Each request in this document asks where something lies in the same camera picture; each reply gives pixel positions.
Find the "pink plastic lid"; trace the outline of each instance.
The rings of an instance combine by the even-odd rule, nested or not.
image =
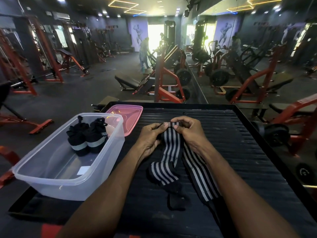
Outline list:
[[[137,124],[142,111],[142,106],[117,104],[113,105],[106,113],[122,116],[124,136],[128,136]]]

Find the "purple wall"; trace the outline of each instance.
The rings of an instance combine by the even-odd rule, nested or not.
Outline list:
[[[232,43],[232,36],[238,31],[240,17],[238,15],[221,15],[217,17],[217,26],[214,41],[217,40],[219,45],[227,47]]]
[[[129,18],[129,32],[132,38],[132,46],[138,52],[140,50],[141,41],[148,37],[146,17]]]

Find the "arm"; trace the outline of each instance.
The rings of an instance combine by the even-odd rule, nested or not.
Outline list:
[[[190,148],[206,161],[224,197],[239,236],[242,238],[298,238],[290,224],[262,199],[230,167],[228,162],[207,140],[200,121],[189,117],[177,117],[175,125]]]
[[[160,143],[157,135],[167,128],[167,123],[145,126],[108,179],[77,209],[56,238],[113,237],[134,174],[142,160]]]

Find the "left hand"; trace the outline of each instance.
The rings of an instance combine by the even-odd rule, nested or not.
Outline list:
[[[161,141],[157,140],[156,137],[168,128],[169,123],[164,123],[161,126],[159,125],[159,123],[153,123],[142,128],[140,136],[135,143],[136,147],[142,149],[143,151],[139,163],[152,154],[155,148],[161,143]]]

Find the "yellow led light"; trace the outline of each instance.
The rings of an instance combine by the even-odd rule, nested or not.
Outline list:
[[[245,6],[239,6],[239,7],[230,7],[227,8],[227,11],[229,12],[240,12],[245,10],[252,10],[254,7],[251,5],[245,5]]]
[[[119,7],[119,6],[112,6],[112,4],[113,4],[113,3],[115,3],[115,2],[132,4],[132,5],[134,5],[134,6],[132,6],[132,7]],[[108,5],[108,6],[109,6],[109,7],[116,7],[116,8],[132,9],[133,7],[136,7],[137,5],[139,5],[139,4],[137,4],[137,3],[133,3],[133,2],[128,2],[128,1],[113,0],[113,1],[112,1],[109,5]]]
[[[129,14],[142,14],[145,13],[146,11],[143,10],[137,10],[137,9],[129,9],[127,11],[124,11],[124,13],[129,13]]]
[[[264,3],[277,2],[277,1],[281,1],[281,0],[247,0],[247,2],[253,6],[259,5],[259,4],[264,4]]]

